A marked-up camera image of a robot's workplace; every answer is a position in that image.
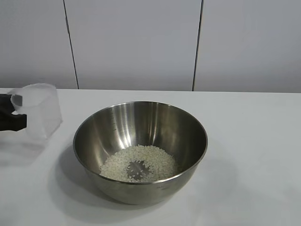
clear plastic cup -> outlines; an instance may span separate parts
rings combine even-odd
[[[11,102],[18,114],[27,115],[26,132],[35,139],[48,139],[62,123],[55,86],[45,83],[14,89]]]

white wall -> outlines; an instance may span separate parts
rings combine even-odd
[[[63,0],[0,1],[0,87],[76,88]]]
[[[65,3],[81,89],[192,89],[201,0]]]
[[[195,90],[301,92],[301,1],[205,0]]]

measuring cup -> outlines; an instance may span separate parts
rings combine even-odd
[[[62,123],[55,86],[37,83],[10,92],[18,114],[27,115],[26,132],[34,139],[48,139]]]

uncooked rice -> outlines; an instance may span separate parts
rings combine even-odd
[[[128,176],[130,162],[144,161],[149,174],[136,180]],[[155,146],[132,146],[110,156],[101,167],[100,175],[123,182],[153,182],[170,178],[179,173],[173,156]]]

mixing bowl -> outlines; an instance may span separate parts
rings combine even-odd
[[[103,177],[106,159],[130,146],[156,146],[172,155],[181,172],[155,182],[121,182]],[[207,148],[201,123],[186,111],[156,102],[129,102],[102,109],[87,118],[73,140],[74,152],[95,185],[128,204],[158,203],[191,178]]]

